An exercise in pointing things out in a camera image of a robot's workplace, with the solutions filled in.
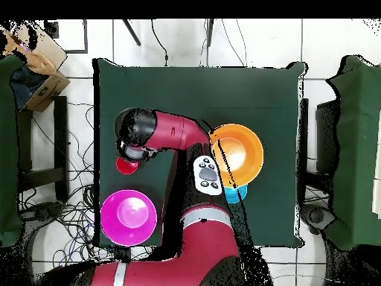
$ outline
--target button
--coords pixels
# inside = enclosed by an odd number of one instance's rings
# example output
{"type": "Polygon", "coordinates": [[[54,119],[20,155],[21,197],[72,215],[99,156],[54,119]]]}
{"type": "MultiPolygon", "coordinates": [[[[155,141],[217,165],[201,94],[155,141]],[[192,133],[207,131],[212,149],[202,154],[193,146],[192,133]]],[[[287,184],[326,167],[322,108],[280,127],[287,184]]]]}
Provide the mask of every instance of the button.
{"type": "Polygon", "coordinates": [[[199,177],[201,179],[205,179],[207,181],[216,181],[217,180],[217,174],[215,170],[211,170],[209,168],[202,169],[199,172],[199,177]]]}

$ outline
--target white stripe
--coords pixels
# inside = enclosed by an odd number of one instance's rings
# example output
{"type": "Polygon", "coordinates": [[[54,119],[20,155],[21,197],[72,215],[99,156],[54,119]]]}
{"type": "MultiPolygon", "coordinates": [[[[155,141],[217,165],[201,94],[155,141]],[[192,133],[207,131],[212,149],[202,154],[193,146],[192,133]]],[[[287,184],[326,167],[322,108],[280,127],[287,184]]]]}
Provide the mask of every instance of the white stripe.
{"type": "Polygon", "coordinates": [[[123,286],[124,275],[126,274],[127,264],[118,262],[118,266],[115,272],[114,284],[112,286],[123,286]]]}
{"type": "Polygon", "coordinates": [[[184,228],[192,225],[193,223],[198,223],[203,219],[215,220],[228,225],[231,228],[230,217],[224,211],[220,209],[213,209],[211,207],[205,207],[203,209],[195,209],[192,212],[187,213],[183,218],[184,228]]]}

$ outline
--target red cup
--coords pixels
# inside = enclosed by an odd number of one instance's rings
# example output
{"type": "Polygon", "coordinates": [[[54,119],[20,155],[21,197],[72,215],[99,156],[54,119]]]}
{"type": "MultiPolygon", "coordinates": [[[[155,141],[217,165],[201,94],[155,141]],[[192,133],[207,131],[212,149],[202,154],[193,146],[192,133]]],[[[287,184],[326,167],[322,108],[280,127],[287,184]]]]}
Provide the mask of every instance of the red cup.
{"type": "Polygon", "coordinates": [[[122,157],[118,157],[116,159],[116,168],[119,170],[121,174],[133,174],[138,168],[138,162],[128,162],[124,160],[122,157]]]}

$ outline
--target cardboard box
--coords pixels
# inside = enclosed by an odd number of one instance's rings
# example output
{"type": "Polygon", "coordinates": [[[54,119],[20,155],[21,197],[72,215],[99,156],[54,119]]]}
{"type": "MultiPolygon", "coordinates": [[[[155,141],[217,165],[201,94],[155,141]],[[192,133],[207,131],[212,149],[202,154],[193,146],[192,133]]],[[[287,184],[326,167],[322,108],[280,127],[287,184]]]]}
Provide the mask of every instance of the cardboard box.
{"type": "Polygon", "coordinates": [[[32,111],[43,112],[53,102],[53,97],[58,96],[70,81],[58,71],[58,68],[66,60],[65,51],[46,34],[37,24],[23,22],[21,25],[10,30],[12,35],[17,37],[26,47],[29,46],[29,30],[28,26],[33,28],[37,35],[37,43],[34,51],[38,51],[47,57],[56,67],[57,72],[51,76],[40,86],[36,93],[25,104],[26,109],[32,111]]]}

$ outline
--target table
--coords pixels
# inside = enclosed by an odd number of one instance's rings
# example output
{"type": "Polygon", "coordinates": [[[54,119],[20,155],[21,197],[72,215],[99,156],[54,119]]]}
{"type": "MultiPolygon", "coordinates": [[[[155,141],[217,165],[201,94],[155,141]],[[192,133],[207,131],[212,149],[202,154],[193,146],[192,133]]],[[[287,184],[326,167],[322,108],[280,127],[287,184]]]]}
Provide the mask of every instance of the table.
{"type": "MultiPolygon", "coordinates": [[[[263,169],[249,183],[244,200],[254,244],[301,246],[294,235],[294,221],[298,80],[303,63],[288,69],[123,68],[99,59],[94,65],[95,87],[99,86],[95,91],[95,117],[99,118],[95,121],[95,150],[100,151],[99,161],[95,159],[95,170],[100,170],[95,173],[95,192],[99,192],[99,205],[111,193],[131,188],[146,194],[161,212],[172,154],[159,153],[133,175],[119,174],[114,120],[121,110],[159,109],[204,119],[212,127],[242,124],[259,136],[265,153],[263,169]]],[[[98,226],[99,209],[95,211],[98,226]]],[[[98,233],[95,243],[112,246],[99,227],[98,233]]],[[[158,223],[143,245],[159,245],[160,236],[158,223]]]]}

